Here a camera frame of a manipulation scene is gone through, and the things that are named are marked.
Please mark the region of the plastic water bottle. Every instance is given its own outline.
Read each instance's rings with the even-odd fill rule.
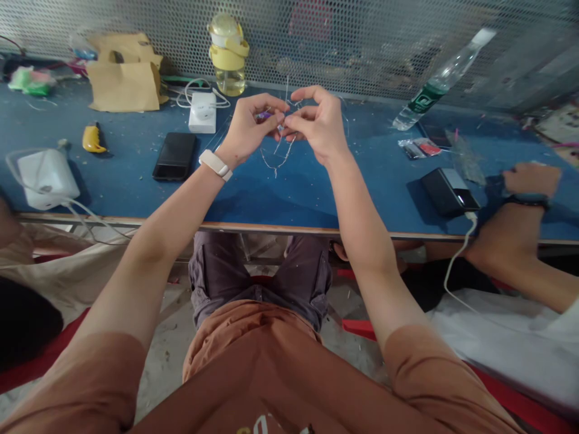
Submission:
[[[480,50],[495,36],[496,31],[483,28],[456,56],[441,66],[420,92],[398,114],[392,126],[400,131],[410,129],[468,71]]]

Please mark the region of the floor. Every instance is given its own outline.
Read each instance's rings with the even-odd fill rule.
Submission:
[[[75,231],[80,236],[86,236],[82,228],[77,228]],[[107,241],[114,235],[106,228],[96,228],[94,232],[96,238],[101,241]],[[251,256],[264,258],[282,258],[287,244],[286,236],[250,234],[244,240],[246,251]],[[277,269],[276,266],[262,265],[246,267],[251,275],[273,275]],[[141,379],[136,421],[142,419],[181,385],[183,360],[189,343],[195,335],[186,264],[176,264],[169,281],[177,283],[168,284],[165,290],[159,325],[151,343]],[[369,377],[385,381],[378,345],[344,332],[337,322],[339,318],[367,319],[356,283],[334,275],[334,283],[328,292],[328,299],[331,314],[324,321],[320,333],[326,348]],[[0,420],[10,414],[34,384],[35,382],[29,383],[0,395]]]

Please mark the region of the paper bag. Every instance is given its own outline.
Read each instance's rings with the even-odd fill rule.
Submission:
[[[94,37],[98,61],[87,65],[93,103],[101,112],[158,110],[167,102],[159,93],[162,56],[154,53],[145,34],[108,34]]]

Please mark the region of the wooden table edge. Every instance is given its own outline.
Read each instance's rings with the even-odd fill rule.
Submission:
[[[47,223],[47,224],[78,224],[79,221],[72,214],[59,213],[16,213],[18,220],[26,223]],[[146,219],[135,217],[114,217],[100,216],[103,221],[117,227],[139,227]],[[83,216],[87,223],[91,225],[101,225],[91,216]],[[226,232],[257,232],[268,234],[292,235],[311,234],[317,236],[338,236],[340,230],[337,228],[317,228],[307,226],[285,226],[254,223],[231,223],[231,222],[207,222],[201,224],[201,229],[216,230]],[[427,234],[415,232],[390,232],[393,239],[420,239],[427,241],[463,241],[464,235],[448,234]],[[541,239],[539,244],[544,245],[579,245],[579,241],[561,239]]]

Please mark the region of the black watch strap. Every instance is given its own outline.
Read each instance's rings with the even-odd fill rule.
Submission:
[[[510,195],[504,203],[516,203],[525,206],[540,206],[548,211],[551,208],[549,196],[540,193],[518,193]]]

